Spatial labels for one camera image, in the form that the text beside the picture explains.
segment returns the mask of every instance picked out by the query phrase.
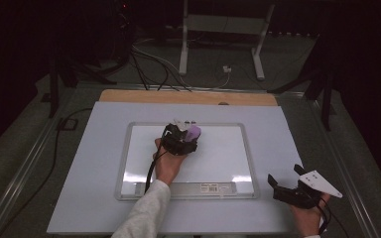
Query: sticker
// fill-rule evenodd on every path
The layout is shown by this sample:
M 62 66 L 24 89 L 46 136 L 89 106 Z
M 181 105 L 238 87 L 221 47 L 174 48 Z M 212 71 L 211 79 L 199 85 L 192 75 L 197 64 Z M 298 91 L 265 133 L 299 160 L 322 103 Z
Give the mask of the sticker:
M 200 192 L 218 192 L 218 183 L 201 183 Z

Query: dark floor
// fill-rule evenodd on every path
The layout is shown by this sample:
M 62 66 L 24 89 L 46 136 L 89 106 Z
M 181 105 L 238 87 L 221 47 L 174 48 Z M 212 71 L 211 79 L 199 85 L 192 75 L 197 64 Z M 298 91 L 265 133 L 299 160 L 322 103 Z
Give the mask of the dark floor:
M 218 42 L 217 46 L 213 47 L 190 42 L 188 75 L 183 78 L 177 76 L 177 80 L 170 76 L 167 84 L 180 89 L 181 84 L 186 84 L 192 90 L 262 93 L 296 78 L 315 40 L 303 37 L 268 37 L 261 53 L 265 81 L 255 78 L 250 55 L 250 48 L 254 43 L 254 39 L 244 39 L 231 45 Z M 157 56 L 164 62 L 169 61 L 166 64 L 179 65 L 180 40 L 167 40 L 162 44 L 153 40 L 142 40 L 137 42 L 135 47 L 135 51 Z M 137 60 L 142 71 L 149 77 L 147 82 L 150 82 L 150 79 L 155 81 L 150 82 L 154 85 L 151 88 L 157 88 L 165 79 L 164 68 L 152 60 Z M 118 85 L 112 88 L 144 88 L 136 68 L 132 66 L 135 63 L 130 61 L 131 64 L 108 76 L 108 79 L 118 82 Z M 231 66 L 229 75 L 222 72 L 224 65 Z M 63 90 L 62 106 L 56 118 L 92 107 L 101 91 L 108 88 L 84 76 L 81 78 L 81 83 L 76 89 Z M 89 112 L 80 112 L 75 116 L 79 121 L 75 131 L 60 134 L 56 169 L 40 192 L 22 208 L 29 197 L 38 190 L 52 167 L 58 119 L 49 119 L 50 105 L 40 102 L 43 94 L 48 92 L 48 84 L 47 77 L 38 82 L 39 95 L 0 138 L 0 199 L 26 158 L 37 158 L 35 163 L 31 164 L 34 168 L 32 172 L 25 175 L 25 183 L 23 180 L 18 181 L 20 190 L 15 192 L 17 195 L 19 193 L 15 203 L 3 209 L 4 202 L 0 202 L 0 212 L 9 218 L 15 217 L 11 223 L 7 220 L 6 224 L 9 225 L 4 227 L 1 237 L 52 237 L 46 233 L 46 229 Z M 329 118 L 331 131 L 326 132 L 323 129 L 318 119 L 320 101 L 306 101 L 303 98 L 303 92 L 308 85 L 309 83 L 305 83 L 290 92 L 277 95 L 304 166 L 307 170 L 318 170 L 344 194 L 344 198 L 334 198 L 329 206 L 347 230 L 349 237 L 381 237 L 381 174 L 373 157 L 336 91 L 332 95 L 333 114 Z M 334 219 L 322 237 L 344 237 L 344 234 Z

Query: person's right hand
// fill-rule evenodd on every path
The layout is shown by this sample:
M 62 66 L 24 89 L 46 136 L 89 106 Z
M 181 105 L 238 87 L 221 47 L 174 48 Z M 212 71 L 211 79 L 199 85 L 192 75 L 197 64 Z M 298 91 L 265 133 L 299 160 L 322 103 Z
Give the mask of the person's right hand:
M 328 202 L 330 195 L 323 193 L 321 198 L 325 202 Z M 319 202 L 320 208 L 324 208 L 325 206 L 325 202 L 323 202 L 323 200 Z M 303 237 L 319 235 L 321 213 L 317 207 L 311 209 L 302 209 L 290 205 L 290 208 L 293 212 L 293 216 L 295 217 L 297 229 Z
M 159 148 L 161 139 L 155 141 L 156 147 Z M 174 156 L 166 151 L 163 146 L 160 148 L 159 157 L 156 161 L 156 178 L 163 181 L 165 184 L 170 185 L 176 178 L 181 168 L 181 164 L 188 155 Z

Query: whiteboard tray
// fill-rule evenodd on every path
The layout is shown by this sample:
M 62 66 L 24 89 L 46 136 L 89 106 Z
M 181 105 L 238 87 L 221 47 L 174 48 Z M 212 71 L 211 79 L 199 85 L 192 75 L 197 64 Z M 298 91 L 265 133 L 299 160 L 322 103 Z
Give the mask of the whiteboard tray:
M 157 151 L 154 141 L 162 136 L 168 124 L 129 124 L 115 189 L 116 199 L 133 200 L 144 195 L 148 169 Z M 201 129 L 197 149 L 184 160 L 171 184 L 172 199 L 258 197 L 244 126 L 239 123 L 198 123 L 197 126 Z

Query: forearm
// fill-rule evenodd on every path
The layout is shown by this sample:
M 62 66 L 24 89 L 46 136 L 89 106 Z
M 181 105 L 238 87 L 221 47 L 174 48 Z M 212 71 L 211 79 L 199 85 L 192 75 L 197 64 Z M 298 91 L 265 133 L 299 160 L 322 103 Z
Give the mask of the forearm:
M 160 180 L 153 181 L 112 237 L 156 237 L 170 196 L 170 189 L 165 183 Z

